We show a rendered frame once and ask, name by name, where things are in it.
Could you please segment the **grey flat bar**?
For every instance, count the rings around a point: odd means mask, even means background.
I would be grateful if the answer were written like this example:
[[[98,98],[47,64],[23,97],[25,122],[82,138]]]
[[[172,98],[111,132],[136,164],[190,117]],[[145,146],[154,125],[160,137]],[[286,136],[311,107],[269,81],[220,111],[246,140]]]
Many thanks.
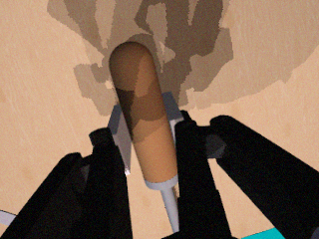
[[[12,220],[16,217],[15,214],[0,210],[0,223],[5,225],[10,225]]]

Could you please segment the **wooden tool handle with metal rod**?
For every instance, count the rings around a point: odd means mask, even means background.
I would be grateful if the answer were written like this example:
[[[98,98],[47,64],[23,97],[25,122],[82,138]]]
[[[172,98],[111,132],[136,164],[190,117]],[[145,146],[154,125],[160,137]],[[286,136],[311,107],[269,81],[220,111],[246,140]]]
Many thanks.
[[[127,41],[109,58],[109,69],[146,186],[160,190],[172,232],[178,231],[176,152],[151,51]]]

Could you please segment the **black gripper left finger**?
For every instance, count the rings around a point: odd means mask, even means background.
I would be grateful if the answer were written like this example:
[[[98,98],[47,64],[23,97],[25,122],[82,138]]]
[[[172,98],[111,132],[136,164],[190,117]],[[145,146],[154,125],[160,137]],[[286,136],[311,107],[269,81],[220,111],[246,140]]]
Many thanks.
[[[61,158],[0,239],[133,239],[132,140],[120,104],[89,138],[92,154]]]

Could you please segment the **teal square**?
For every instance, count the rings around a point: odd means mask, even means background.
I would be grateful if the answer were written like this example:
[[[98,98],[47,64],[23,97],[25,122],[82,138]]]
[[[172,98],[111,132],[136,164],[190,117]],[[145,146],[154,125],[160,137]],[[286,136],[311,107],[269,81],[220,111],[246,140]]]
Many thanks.
[[[272,228],[266,231],[262,231],[241,239],[285,239],[276,228]]]

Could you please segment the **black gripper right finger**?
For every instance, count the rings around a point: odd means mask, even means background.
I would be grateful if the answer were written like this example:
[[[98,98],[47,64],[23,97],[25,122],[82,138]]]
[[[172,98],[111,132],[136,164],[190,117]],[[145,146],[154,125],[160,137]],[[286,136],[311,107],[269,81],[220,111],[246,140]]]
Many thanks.
[[[319,239],[319,171],[231,116],[197,125],[171,91],[162,97],[175,138],[179,239],[233,239],[212,158],[285,239]]]

